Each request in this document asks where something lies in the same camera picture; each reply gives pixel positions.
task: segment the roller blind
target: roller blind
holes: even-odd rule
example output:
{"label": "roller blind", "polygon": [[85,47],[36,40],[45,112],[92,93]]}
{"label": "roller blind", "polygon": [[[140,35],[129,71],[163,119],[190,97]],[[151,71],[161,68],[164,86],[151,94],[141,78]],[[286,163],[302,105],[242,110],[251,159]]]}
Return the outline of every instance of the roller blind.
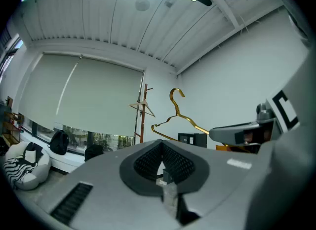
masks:
{"label": "roller blind", "polygon": [[78,60],[72,56],[43,55],[26,83],[19,112],[53,130],[60,96]]}
{"label": "roller blind", "polygon": [[69,79],[56,122],[113,135],[134,136],[142,72],[82,58]]}

